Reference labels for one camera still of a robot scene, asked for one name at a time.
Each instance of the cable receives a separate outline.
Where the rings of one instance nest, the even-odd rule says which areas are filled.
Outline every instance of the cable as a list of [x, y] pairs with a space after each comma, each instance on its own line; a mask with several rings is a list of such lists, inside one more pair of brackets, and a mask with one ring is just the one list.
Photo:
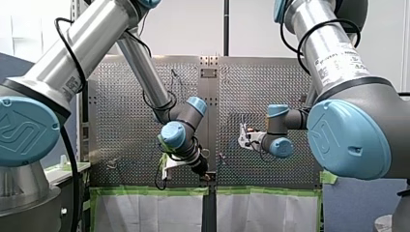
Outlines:
[[85, 87], [85, 84], [86, 84], [86, 82], [87, 82], [87, 79], [86, 79], [86, 77], [85, 77], [84, 70], [81, 68], [81, 65], [80, 65], [78, 59], [76, 58], [76, 56], [75, 56], [75, 54], [74, 54], [74, 52], [73, 52], [73, 50], [72, 50], [70, 44], [67, 42], [66, 38], [64, 38], [64, 35], [63, 35], [63, 33], [61, 32], [60, 23], [59, 23], [60, 21], [69, 22], [70, 24], [73, 24], [73, 21], [71, 21], [71, 20], [69, 20], [69, 19], [66, 19], [66, 18], [63, 18], [63, 17], [57, 17], [57, 18], [54, 20], [54, 25], [55, 25], [55, 29], [57, 30], [58, 35], [60, 36], [61, 41], [63, 41], [64, 46], [65, 46], [66, 49], [69, 51], [69, 53], [70, 53], [70, 55], [72, 56], [72, 59], [73, 59], [73, 61], [74, 61], [74, 63], [75, 63], [75, 67], [76, 67], [76, 69], [77, 69], [77, 71], [78, 71], [78, 74], [79, 74], [79, 79], [81, 80], [81, 88], [78, 90], [77, 93], [81, 93], [81, 91], [82, 91], [82, 90], [84, 89], [84, 87]]
[[129, 34], [129, 36], [130, 36], [133, 40], [135, 40], [135, 41], [137, 41], [139, 44], [143, 45], [143, 46], [147, 49], [148, 54], [150, 55], [150, 57], [151, 57], [151, 58], [153, 57], [153, 55], [152, 55], [152, 53], [151, 53], [150, 47], [149, 47], [145, 42], [143, 42], [141, 39], [137, 38], [137, 37], [136, 37], [135, 35], [133, 35], [129, 30], [127, 30], [126, 33]]
[[165, 180], [163, 180], [162, 187], [160, 187], [158, 185], [158, 182], [157, 182], [158, 175], [160, 174], [160, 170], [161, 170], [161, 167], [162, 167], [162, 163], [163, 163], [163, 159], [161, 159], [160, 164], [158, 164], [157, 173], [155, 174], [155, 181], [154, 181], [155, 187], [157, 187], [157, 189], [159, 189], [159, 190], [165, 190], [166, 189], [166, 178], [165, 178]]
[[329, 24], [331, 24], [331, 23], [335, 23], [335, 22], [343, 22], [343, 23], [346, 23], [346, 24], [350, 25], [351, 27], [353, 27], [353, 29], [356, 31], [356, 34], [357, 34], [357, 36], [358, 36], [358, 37], [357, 37], [357, 40], [356, 40], [355, 47], [358, 47], [358, 45], [360, 44], [360, 41], [361, 41], [361, 38], [362, 38], [362, 34], [361, 34], [361, 32], [360, 32], [360, 29], [359, 29], [359, 27], [358, 27], [354, 22], [352, 22], [352, 21], [350, 21], [350, 20], [347, 20], [347, 19], [344, 19], [344, 18], [336, 18], [336, 19], [332, 19], [332, 20], [329, 20], [329, 21], [324, 21], [324, 22], [321, 22], [321, 23], [315, 25], [314, 27], [310, 28], [310, 30], [308, 30], [308, 31], [304, 34], [304, 36], [301, 38], [301, 40], [299, 41], [298, 50], [297, 50], [298, 62], [299, 62], [299, 64], [301, 65], [302, 69], [304, 69], [304, 71], [305, 71], [307, 74], [310, 75], [310, 71], [309, 71], [308, 68], [305, 66], [304, 62], [302, 61], [302, 46], [304, 45], [305, 41], [308, 39], [308, 37], [309, 37], [313, 32], [315, 32], [316, 30], [318, 30], [318, 29], [320, 29], [320, 28], [322, 28], [322, 27], [324, 27], [324, 26], [327, 26], [327, 25], [329, 25]]
[[142, 32], [144, 32], [145, 21], [147, 20], [148, 13], [149, 13], [149, 12], [147, 12], [147, 14], [145, 14], [144, 19], [142, 20], [142, 26], [141, 26], [141, 31], [139, 32], [139, 37], [141, 37]]
[[281, 40], [283, 41], [283, 43], [287, 46], [287, 48], [289, 48], [291, 51], [293, 51], [293, 52], [295, 52], [295, 53], [298, 53], [299, 51], [298, 51], [295, 47], [291, 46], [291, 45], [287, 42], [286, 38], [284, 37], [284, 16], [285, 16], [285, 14], [283, 14], [283, 16], [282, 16], [282, 22], [280, 23], [280, 38], [281, 38]]
[[171, 100], [168, 104], [170, 104], [171, 102], [172, 102], [172, 104], [167, 108], [159, 108], [159, 107], [154, 107], [154, 106], [152, 106], [151, 104], [148, 103], [147, 98], [145, 97], [145, 91], [142, 90], [142, 99], [144, 100], [145, 104], [154, 111], [155, 115], [157, 116], [158, 121], [160, 121], [160, 123], [163, 124], [163, 125], [165, 125], [165, 122], [160, 120], [160, 117], [158, 117], [156, 111], [162, 111], [162, 112], [168, 111], [168, 122], [170, 122], [171, 121], [171, 109], [173, 107], [175, 107], [175, 105], [177, 104], [177, 96], [174, 93], [170, 92], [170, 91], [168, 91], [168, 93], [174, 98], [175, 101]]
[[[143, 46], [147, 49], [148, 54], [150, 55], [150, 57], [152, 57], [151, 49], [150, 49], [150, 47], [149, 47], [145, 42], [143, 42], [142, 40], [140, 40], [139, 38], [137, 38], [137, 37], [136, 37], [135, 35], [133, 35], [129, 30], [127, 30], [126, 33], [129, 34], [130, 37], [133, 38], [135, 41], [137, 41], [139, 44], [143, 45]], [[156, 111], [166, 111], [166, 110], [168, 110], [168, 121], [171, 121], [171, 115], [170, 115], [171, 109], [177, 104], [177, 97], [175, 96], [175, 94], [172, 93], [172, 92], [170, 92], [170, 91], [168, 91], [168, 93], [169, 93], [170, 95], [172, 95], [172, 97], [174, 98], [175, 101], [173, 102], [172, 105], [170, 105], [170, 106], [167, 107], [167, 108], [158, 108], [158, 107], [154, 107], [154, 106], [152, 106], [151, 104], [148, 103], [148, 101], [147, 101], [147, 99], [146, 99], [146, 97], [145, 97], [145, 91], [142, 90], [142, 99], [144, 100], [145, 104], [148, 105], [148, 107], [150, 107], [152, 110], [154, 110], [154, 113], [156, 114], [157, 119], [160, 121], [161, 124], [164, 124], [164, 122], [162, 122], [162, 121], [160, 120], [160, 117], [158, 117]]]
[[79, 205], [80, 205], [80, 196], [79, 196], [79, 174], [76, 166], [75, 153], [70, 142], [69, 135], [67, 134], [66, 128], [63, 126], [61, 128], [61, 136], [63, 137], [64, 145], [67, 149], [67, 155], [72, 167], [73, 174], [73, 220], [72, 220], [72, 232], [76, 232], [79, 220]]

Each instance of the metal frame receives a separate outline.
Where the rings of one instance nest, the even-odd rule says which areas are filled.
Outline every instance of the metal frame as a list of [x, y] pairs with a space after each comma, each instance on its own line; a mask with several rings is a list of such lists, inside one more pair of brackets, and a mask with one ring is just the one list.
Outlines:
[[[103, 63], [110, 63], [110, 62], [124, 62], [126, 63], [125, 59], [120, 57], [120, 56], [106, 56], [104, 59]], [[284, 72], [285, 76], [287, 78], [293, 78], [292, 80], [286, 80], [286, 81], [293, 81], [293, 82], [283, 82], [286, 83], [287, 86], [284, 86], [284, 89], [278, 89], [278, 86], [275, 85], [275, 90], [279, 91], [279, 93], [272, 93], [268, 89], [268, 93], [264, 92], [264, 96], [262, 96], [262, 93], [259, 92], [259, 90], [255, 90], [255, 88], [258, 88], [256, 85], [255, 86], [249, 86], [253, 87], [253, 89], [250, 89], [250, 93], [253, 95], [256, 95], [258, 99], [262, 98], [263, 103], [259, 101], [254, 101], [249, 103], [249, 101], [244, 101], [238, 104], [238, 113], [244, 113], [241, 112], [241, 110], [245, 110], [245, 112], [248, 112], [248, 110], [251, 113], [251, 115], [258, 115], [256, 118], [253, 118], [252, 120], [254, 123], [257, 123], [259, 126], [263, 125], [264, 119], [262, 118], [263, 115], [266, 112], [266, 107], [267, 103], [279, 103], [278, 101], [281, 101], [281, 103], [289, 103], [291, 106], [297, 108], [297, 107], [302, 107], [303, 103], [301, 102], [301, 99], [304, 97], [306, 92], [308, 91], [308, 86], [309, 86], [309, 77], [305, 76], [303, 71], [299, 69], [298, 63], [296, 59], [282, 59], [282, 58], [232, 58], [232, 57], [216, 57], [216, 56], [202, 56], [202, 57], [196, 57], [196, 56], [157, 56], [154, 59], [154, 63], [156, 65], [173, 65], [173, 66], [180, 66], [184, 64], [194, 64], [197, 66], [196, 69], [198, 69], [198, 76], [197, 78], [197, 86], [198, 88], [196, 89], [196, 94], [198, 97], [202, 98], [204, 101], [207, 102], [208, 104], [208, 110], [207, 114], [203, 118], [201, 125], [198, 128], [197, 131], [197, 136], [203, 146], [204, 149], [209, 150], [209, 164], [210, 164], [210, 172], [211, 173], [216, 173], [218, 166], [217, 166], [217, 161], [219, 160], [218, 153], [220, 152], [220, 135], [221, 135], [221, 123], [219, 122], [219, 119], [221, 119], [221, 108], [220, 107], [226, 107], [227, 102], [223, 102], [224, 105], [221, 104], [221, 99], [223, 97], [223, 93], [220, 93], [220, 90], [224, 85], [226, 85], [225, 78], [226, 78], [226, 72], [229, 72], [227, 70], [224, 70], [226, 67], [228, 67], [230, 70], [234, 70], [235, 67], [251, 67], [251, 71], [247, 71], [247, 74], [249, 72], [254, 72], [255, 70], [262, 69], [265, 70], [265, 76], [264, 76], [264, 81], [271, 82], [269, 76], [267, 75], [276, 75], [274, 78], [281, 78], [280, 77], [280, 72]], [[167, 67], [162, 67], [162, 75], [163, 72], [166, 72], [168, 69]], [[253, 82], [254, 80], [242, 80], [239, 79], [239, 81], [244, 81], [244, 83], [249, 84], [250, 82]], [[294, 88], [295, 91], [297, 91], [300, 96], [295, 95], [295, 92], [292, 92], [293, 85], [301, 85], [303, 83], [302, 87], [301, 86], [295, 86]], [[89, 112], [90, 112], [90, 155], [93, 157], [98, 157], [99, 153], [99, 147], [97, 147], [97, 141], [96, 141], [96, 116], [98, 115], [97, 113], [97, 106], [98, 106], [98, 78], [96, 76], [90, 77], [89, 80]], [[266, 91], [266, 86], [260, 86], [261, 91]], [[223, 126], [226, 127], [232, 127], [226, 125], [226, 122], [224, 122]], [[303, 159], [293, 159], [293, 164], [289, 164], [286, 161], [282, 161], [282, 164], [280, 166], [274, 166], [272, 165], [266, 165], [266, 164], [261, 164], [260, 166], [260, 171], [265, 173], [264, 176], [265, 179], [263, 182], [257, 184], [253, 182], [252, 180], [255, 179], [249, 179], [248, 182], [242, 183], [242, 185], [257, 185], [257, 186], [264, 186], [264, 187], [277, 187], [277, 188], [289, 188], [289, 189], [320, 189], [320, 175], [319, 172], [321, 170], [321, 167], [317, 164], [317, 162], [314, 161], [314, 157], [310, 155], [309, 149], [307, 146], [304, 146], [303, 148], [300, 148], [300, 144], [305, 144], [305, 133], [303, 131], [292, 131], [291, 132], [291, 137], [299, 139], [303, 138], [303, 141], [299, 140], [299, 145], [297, 147], [297, 152], [301, 153], [300, 155], [303, 155]], [[247, 156], [251, 157], [253, 160], [256, 160], [258, 162], [258, 154], [252, 151], [245, 151], [245, 150], [238, 150], [238, 153], [246, 153]], [[231, 157], [235, 158], [235, 156], [239, 154], [229, 154]], [[279, 172], [278, 175], [287, 175], [286, 173], [296, 173], [294, 174], [292, 183], [286, 184], [285, 181], [279, 181], [277, 184], [275, 184], [275, 179], [272, 179], [272, 181], [269, 178], [272, 178], [276, 175], [277, 172], [276, 168], [279, 168], [283, 170], [283, 168], [288, 168], [288, 167], [296, 167], [301, 163], [306, 164], [306, 162], [309, 163], [308, 167], [304, 167], [304, 171], [311, 173], [313, 171], [313, 176], [311, 177], [312, 179], [307, 179], [310, 178], [304, 178], [304, 180], [298, 180], [301, 176], [305, 175], [301, 174], [300, 170], [294, 169], [289, 172]], [[243, 169], [239, 169], [239, 171], [242, 174], [248, 175], [248, 172], [244, 173]], [[170, 187], [187, 187], [184, 184], [178, 184], [173, 186], [172, 184]]]

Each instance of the green tape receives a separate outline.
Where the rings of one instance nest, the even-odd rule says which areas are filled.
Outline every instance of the green tape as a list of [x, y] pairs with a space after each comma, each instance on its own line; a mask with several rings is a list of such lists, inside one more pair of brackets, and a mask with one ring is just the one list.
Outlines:
[[329, 171], [320, 172], [320, 183], [326, 185], [334, 185], [337, 181], [337, 176]]
[[92, 195], [155, 195], [155, 196], [199, 196], [208, 195], [207, 188], [168, 188], [158, 190], [151, 187], [120, 186], [116, 188], [91, 188]]
[[293, 195], [315, 197], [321, 195], [321, 190], [294, 190], [287, 188], [262, 188], [262, 187], [218, 187], [218, 195], [247, 195], [251, 193], [271, 195]]
[[91, 201], [90, 201], [90, 200], [88, 200], [88, 201], [82, 203], [82, 211], [86, 211], [86, 210], [88, 210], [88, 209], [90, 209], [90, 208], [91, 208]]

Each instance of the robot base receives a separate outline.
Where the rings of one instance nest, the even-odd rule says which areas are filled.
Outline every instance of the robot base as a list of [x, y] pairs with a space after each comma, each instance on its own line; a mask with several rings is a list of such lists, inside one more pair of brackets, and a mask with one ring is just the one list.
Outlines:
[[61, 227], [61, 190], [52, 188], [36, 205], [0, 212], [2, 232], [58, 232]]

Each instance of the light blue joint cap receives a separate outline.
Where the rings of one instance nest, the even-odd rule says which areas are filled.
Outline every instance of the light blue joint cap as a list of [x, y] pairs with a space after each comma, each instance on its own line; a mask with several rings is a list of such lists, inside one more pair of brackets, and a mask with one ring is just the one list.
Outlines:
[[277, 158], [289, 158], [293, 154], [293, 143], [285, 137], [277, 138], [271, 143], [269, 153]]
[[170, 148], [180, 148], [184, 144], [185, 137], [185, 128], [178, 122], [170, 122], [161, 130], [161, 138]]
[[42, 159], [59, 136], [57, 116], [41, 102], [0, 98], [0, 166], [18, 167]]
[[274, 118], [289, 112], [287, 104], [270, 104], [268, 106], [268, 117]]
[[276, 23], [281, 23], [283, 19], [283, 14], [285, 11], [285, 0], [276, 0], [275, 1], [275, 8], [274, 8], [274, 21]]
[[307, 119], [308, 142], [320, 165], [340, 176], [382, 178], [390, 169], [385, 134], [358, 106], [341, 100], [318, 103]]
[[154, 9], [161, 2], [161, 0], [138, 0], [138, 2], [148, 9]]
[[202, 99], [200, 99], [199, 97], [190, 97], [187, 102], [192, 105], [195, 109], [198, 110], [198, 112], [200, 114], [202, 114], [202, 116], [205, 115], [207, 106], [206, 106], [206, 102]]

